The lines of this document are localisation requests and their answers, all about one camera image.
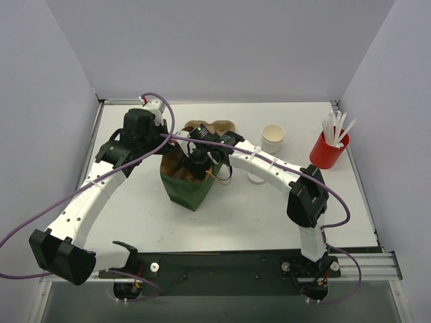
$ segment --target gray wall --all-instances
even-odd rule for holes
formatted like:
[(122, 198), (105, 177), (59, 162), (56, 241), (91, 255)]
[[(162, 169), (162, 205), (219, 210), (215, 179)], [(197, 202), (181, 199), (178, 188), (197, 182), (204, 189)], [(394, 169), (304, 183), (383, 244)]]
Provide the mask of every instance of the gray wall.
[[(43, 0), (0, 5), (0, 236), (77, 184), (98, 102)], [(0, 251), (0, 271), (39, 273), (28, 244), (51, 213)], [(38, 284), (0, 279), (0, 322), (26, 322)]]
[(378, 235), (395, 250), (414, 322), (430, 321), (431, 2), (397, 0), (341, 108)]
[(394, 0), (47, 0), (100, 98), (340, 99)]

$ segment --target stack of cups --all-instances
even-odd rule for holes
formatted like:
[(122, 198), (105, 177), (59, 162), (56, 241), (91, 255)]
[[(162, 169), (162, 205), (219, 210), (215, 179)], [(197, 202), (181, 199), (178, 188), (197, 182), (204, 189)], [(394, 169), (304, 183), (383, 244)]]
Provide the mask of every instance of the stack of cups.
[(265, 153), (276, 153), (284, 135), (284, 129), (278, 124), (267, 125), (262, 131), (262, 150)]

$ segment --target purple cable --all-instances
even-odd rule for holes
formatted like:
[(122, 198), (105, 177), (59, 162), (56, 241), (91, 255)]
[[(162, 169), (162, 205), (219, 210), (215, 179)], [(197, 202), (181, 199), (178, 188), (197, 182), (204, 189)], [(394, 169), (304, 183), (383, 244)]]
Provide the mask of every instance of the purple cable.
[[(204, 144), (204, 145), (213, 145), (213, 146), (219, 146), (219, 147), (223, 147), (223, 148), (228, 148), (228, 149), (239, 151), (241, 153), (246, 153), (247, 155), (251, 155), (252, 154), (251, 151), (248, 151), (248, 150), (245, 150), (245, 149), (241, 149), (241, 148), (237, 148), (237, 147), (231, 146), (231, 145), (226, 145), (224, 143), (214, 143), (213, 141), (204, 141), (204, 140), (183, 138), (183, 137), (177, 137), (177, 136), (172, 136), (172, 138), (175, 139), (175, 140), (190, 141), (192, 143), (200, 143), (200, 144)], [(271, 164), (273, 162), (269, 158), (266, 158), (266, 157), (264, 157), (262, 155), (259, 155), (258, 153), (255, 154), (255, 156), (258, 157), (258, 158), (260, 158), (260, 159), (262, 159), (262, 160), (264, 160), (264, 161), (266, 161), (267, 163)], [(316, 178), (313, 178), (310, 175), (307, 175), (307, 174), (304, 174), (302, 172), (299, 172), (298, 170), (293, 170), (292, 168), (286, 167), (284, 165), (279, 165), (277, 163), (274, 163), (273, 165), (275, 167), (279, 167), (279, 168), (281, 168), (283, 170), (287, 170), (288, 172), (294, 173), (296, 175), (299, 175), (299, 176), (302, 176), (304, 178), (307, 178), (307, 179), (311, 180), (312, 182), (316, 183), (317, 185), (319, 185), (320, 187), (324, 188), (329, 193), (331, 193), (331, 195), (333, 195), (341, 203), (341, 205), (345, 209), (346, 218), (343, 221), (338, 222), (338, 223), (322, 225), (321, 226), (322, 230), (325, 229), (325, 228), (328, 228), (328, 227), (339, 227), (341, 225), (346, 224), (348, 221), (350, 221), (350, 217), (351, 216), (350, 216), (349, 207), (344, 202), (344, 200), (336, 192), (334, 192), (331, 188), (329, 188), (328, 186), (326, 186), (325, 184), (323, 184), (322, 182), (320, 182)], [(322, 234), (323, 234), (323, 240), (326, 242), (325, 232), (322, 231)], [(341, 252), (342, 254), (345, 254), (347, 257), (349, 257), (350, 259), (352, 259), (354, 261), (355, 265), (358, 267), (359, 278), (358, 278), (358, 284), (356, 285), (355, 289), (352, 292), (350, 292), (347, 295), (345, 295), (343, 297), (340, 297), (338, 299), (333, 299), (333, 300), (330, 300), (330, 301), (321, 301), (320, 304), (332, 304), (332, 303), (337, 303), (339, 301), (343, 301), (346, 298), (349, 298), (350, 296), (352, 296), (354, 293), (356, 293), (359, 290), (359, 288), (361, 288), (361, 285), (362, 285), (362, 272), (361, 272), (361, 268), (360, 268), (360, 265), (359, 265), (358, 261), (356, 261), (356, 259), (351, 254), (349, 254), (348, 252), (346, 252), (346, 251), (344, 251), (342, 249), (333, 247), (333, 246), (331, 246), (328, 243), (326, 243), (326, 245), (330, 249), (334, 249), (335, 251)]]
[[(145, 158), (148, 158), (149, 156), (157, 153), (159, 150), (161, 150), (161, 148), (163, 148), (163, 146), (165, 146), (165, 144), (167, 144), (167, 142), (169, 142), (172, 134), (174, 133), (174, 128), (175, 128), (175, 117), (174, 117), (174, 111), (172, 110), (170, 104), (162, 97), (159, 96), (156, 93), (153, 92), (147, 92), (142, 94), (141, 98), (144, 98), (146, 96), (155, 96), (156, 98), (160, 99), (160, 101), (162, 101), (166, 107), (169, 110), (170, 113), (170, 117), (172, 119), (171, 123), (171, 127), (170, 127), (170, 131), (169, 134), (166, 135), (165, 140), (163, 140), (163, 142), (156, 147), (154, 150), (151, 150), (149, 153), (146, 153), (144, 156), (135, 159), (133, 161), (130, 161), (127, 164), (124, 164), (118, 168), (115, 168), (114, 170), (111, 170), (110, 172), (107, 172), (106, 174), (101, 175), (99, 178), (95, 179), (94, 182), (99, 182), (101, 180), (103, 180), (104, 178), (111, 176), (117, 172), (120, 172), (121, 170), (124, 170), (125, 168), (128, 168), (130, 166), (133, 166), (139, 162), (142, 162)], [(38, 218), (42, 217), (43, 215), (47, 214), (49, 211), (52, 211), (53, 209), (55, 209), (56, 207), (58, 207), (59, 205), (62, 205), (64, 202), (72, 199), (75, 195), (82, 193), (83, 191), (85, 191), (87, 188), (91, 187), (93, 185), (93, 182), (88, 183), (87, 185), (82, 186), (81, 188), (78, 188), (75, 192), (73, 192), (72, 194), (70, 194), (69, 196), (59, 200), (58, 202), (54, 203), (53, 205), (49, 206), (47, 209), (37, 213), (35, 216), (29, 218), (28, 220), (26, 220), (25, 222), (21, 223), (19, 226), (17, 226), (15, 229), (13, 229), (12, 231), (10, 231), (1, 241), (0, 241), (0, 248), (3, 247), (3, 245), (11, 238), (11, 236), (13, 236), (14, 234), (16, 234), (19, 230), (21, 230), (23, 227), (25, 227), (26, 225), (32, 223), (33, 221), (37, 220)], [(35, 275), (24, 275), (24, 276), (15, 276), (15, 275), (6, 275), (6, 274), (2, 274), (0, 273), (0, 278), (5, 278), (5, 279), (30, 279), (30, 278), (38, 278), (38, 277), (44, 277), (44, 276), (48, 276), (51, 275), (50, 273), (41, 273), (41, 274), (35, 274)]]
[(124, 277), (129, 277), (129, 278), (136, 279), (137, 281), (142, 281), (142, 283), (145, 283), (145, 284), (147, 284), (149, 286), (152, 286), (152, 287), (154, 287), (155, 289), (158, 290), (157, 294), (153, 294), (153, 295), (149, 295), (149, 296), (143, 296), (143, 297), (138, 297), (138, 298), (135, 298), (135, 299), (128, 299), (127, 303), (132, 303), (134, 301), (144, 301), (146, 299), (155, 298), (157, 296), (160, 296), (160, 294), (162, 293), (162, 289), (158, 285), (156, 285), (155, 283), (152, 283), (151, 281), (148, 281), (148, 280), (146, 280), (146, 279), (144, 279), (142, 277), (138, 277), (138, 276), (135, 276), (135, 275), (132, 275), (132, 274), (127, 274), (127, 273), (122, 273), (121, 271), (113, 271), (113, 270), (109, 270), (108, 273), (122, 275)]

